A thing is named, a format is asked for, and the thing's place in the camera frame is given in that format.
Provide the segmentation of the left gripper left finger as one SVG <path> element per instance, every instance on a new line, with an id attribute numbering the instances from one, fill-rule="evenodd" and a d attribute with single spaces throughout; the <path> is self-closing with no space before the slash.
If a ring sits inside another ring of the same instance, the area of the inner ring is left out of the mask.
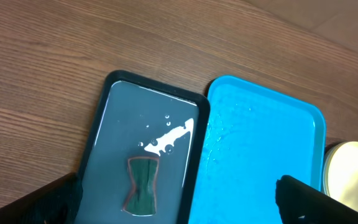
<path id="1" fill-rule="evenodd" d="M 74 172 L 0 208 L 0 223 L 72 224 L 83 188 Z"/>

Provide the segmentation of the teal plastic tray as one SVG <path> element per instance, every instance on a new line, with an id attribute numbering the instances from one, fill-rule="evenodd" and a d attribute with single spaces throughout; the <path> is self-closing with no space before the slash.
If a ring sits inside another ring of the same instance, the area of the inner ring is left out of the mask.
<path id="1" fill-rule="evenodd" d="M 208 101 L 190 223 L 280 223 L 278 179 L 321 188 L 326 122 L 317 107 L 230 75 L 212 82 Z"/>

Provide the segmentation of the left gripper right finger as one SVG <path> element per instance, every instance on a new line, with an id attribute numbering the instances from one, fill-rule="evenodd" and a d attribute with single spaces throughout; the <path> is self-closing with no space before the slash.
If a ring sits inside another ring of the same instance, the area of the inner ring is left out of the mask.
<path id="1" fill-rule="evenodd" d="M 283 224 L 358 224 L 358 212 L 289 175 L 276 182 L 275 202 Z"/>

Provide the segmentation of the green brown sponge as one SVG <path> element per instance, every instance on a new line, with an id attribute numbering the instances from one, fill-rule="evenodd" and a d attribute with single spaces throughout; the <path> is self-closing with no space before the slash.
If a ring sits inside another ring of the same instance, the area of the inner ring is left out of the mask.
<path id="1" fill-rule="evenodd" d="M 131 190 L 123 210 L 133 216 L 147 217 L 157 213 L 156 182 L 159 158 L 132 157 L 127 161 Z"/>

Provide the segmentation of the yellow-green plate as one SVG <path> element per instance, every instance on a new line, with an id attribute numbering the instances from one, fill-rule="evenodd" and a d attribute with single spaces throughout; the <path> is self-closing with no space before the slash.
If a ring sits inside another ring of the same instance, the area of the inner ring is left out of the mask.
<path id="1" fill-rule="evenodd" d="M 339 143 L 324 157 L 323 192 L 358 212 L 358 142 Z"/>

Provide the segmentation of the black water tray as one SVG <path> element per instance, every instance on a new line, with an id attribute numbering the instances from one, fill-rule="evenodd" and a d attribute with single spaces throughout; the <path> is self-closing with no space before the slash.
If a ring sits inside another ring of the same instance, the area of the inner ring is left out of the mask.
<path id="1" fill-rule="evenodd" d="M 188 223 L 210 104 L 204 95 L 125 70 L 105 79 L 78 169 L 83 196 L 75 223 Z M 157 213 L 123 210 L 127 161 L 159 158 Z"/>

